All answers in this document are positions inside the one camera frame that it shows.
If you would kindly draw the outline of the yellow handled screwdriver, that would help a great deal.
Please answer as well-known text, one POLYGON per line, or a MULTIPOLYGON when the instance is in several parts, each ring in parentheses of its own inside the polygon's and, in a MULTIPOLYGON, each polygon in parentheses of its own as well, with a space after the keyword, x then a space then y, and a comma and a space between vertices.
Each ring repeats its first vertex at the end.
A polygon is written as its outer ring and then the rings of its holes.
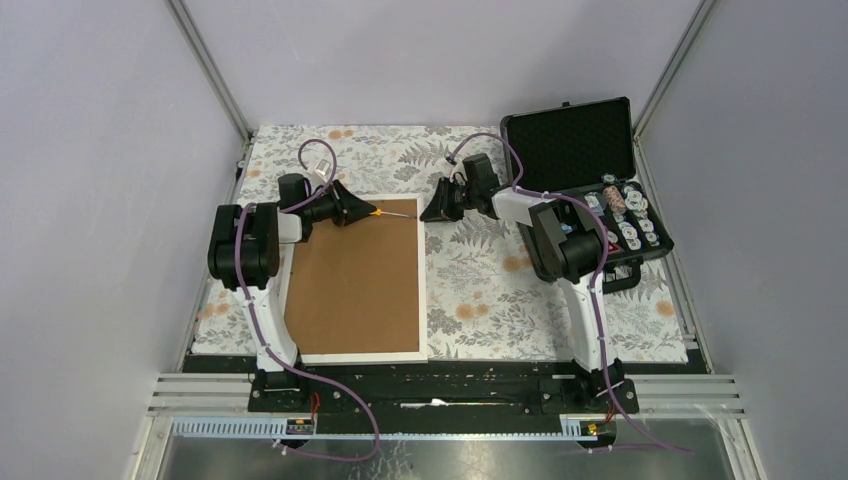
POLYGON ((369 213, 369 216, 374 217, 397 217, 397 218, 408 218, 408 219, 417 219, 418 216, 415 214, 408 213, 400 213, 400 212, 392 212, 386 211, 383 209, 375 209, 374 211, 369 213))

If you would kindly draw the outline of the white picture frame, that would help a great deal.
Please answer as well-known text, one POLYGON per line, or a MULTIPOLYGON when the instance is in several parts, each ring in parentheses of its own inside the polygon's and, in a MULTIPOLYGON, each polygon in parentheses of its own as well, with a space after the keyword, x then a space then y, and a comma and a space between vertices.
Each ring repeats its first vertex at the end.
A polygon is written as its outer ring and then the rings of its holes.
MULTIPOLYGON (((419 194, 368 195, 392 212, 419 216, 419 194)), ((281 246, 289 274, 284 320, 307 365, 425 363, 424 226, 369 217, 325 221, 305 243, 281 246)))

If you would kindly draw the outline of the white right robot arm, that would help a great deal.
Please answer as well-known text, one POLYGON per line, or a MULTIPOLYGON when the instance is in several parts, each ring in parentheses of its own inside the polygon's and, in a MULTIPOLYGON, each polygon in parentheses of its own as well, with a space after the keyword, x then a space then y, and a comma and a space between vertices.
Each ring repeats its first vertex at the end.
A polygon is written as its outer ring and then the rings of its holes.
POLYGON ((500 182, 485 154, 462 162, 463 170, 442 177, 420 214, 422 222, 457 222, 467 211, 530 228, 549 280, 564 292, 574 361, 583 378, 573 386, 575 402, 597 412, 613 398, 610 367, 615 359, 605 339, 603 269, 609 253, 606 227, 586 204, 561 193, 534 192, 500 182))

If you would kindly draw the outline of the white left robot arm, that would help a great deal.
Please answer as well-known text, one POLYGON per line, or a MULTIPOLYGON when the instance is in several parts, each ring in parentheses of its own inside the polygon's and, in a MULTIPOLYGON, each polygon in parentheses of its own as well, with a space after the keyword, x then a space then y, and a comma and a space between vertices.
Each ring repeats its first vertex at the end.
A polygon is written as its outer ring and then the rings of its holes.
POLYGON ((351 193, 340 181, 314 188, 307 176, 278 178, 279 200, 216 208, 207 251, 212 278, 233 292, 249 321, 257 369, 285 372, 272 386, 272 398, 288 411, 309 401, 310 385, 297 374, 299 349, 284 320, 289 274, 283 271, 281 246, 309 240, 313 226, 326 220, 352 225, 382 210, 351 193))

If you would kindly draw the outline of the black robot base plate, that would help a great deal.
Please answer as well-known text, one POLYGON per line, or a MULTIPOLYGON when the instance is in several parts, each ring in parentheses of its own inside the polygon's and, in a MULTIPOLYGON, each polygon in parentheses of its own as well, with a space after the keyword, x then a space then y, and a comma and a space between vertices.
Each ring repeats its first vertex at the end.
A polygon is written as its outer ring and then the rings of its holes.
POLYGON ((578 412, 597 412, 607 404, 611 414, 627 409, 619 401, 639 375, 682 376, 702 374, 705 368, 694 365, 672 366, 616 361, 610 369, 610 386, 603 381, 585 383, 573 361, 484 362, 432 361, 427 364, 375 366, 309 367, 305 376, 276 372, 267 374, 245 357, 223 361, 202 357, 191 360, 179 374, 234 374, 246 378, 250 392, 261 405, 293 408, 321 393, 335 391, 349 395, 362 408, 371 402, 391 400, 422 402, 438 398, 447 401, 481 401, 488 396, 497 400, 541 404, 541 397, 552 398, 557 407, 569 405, 578 412))

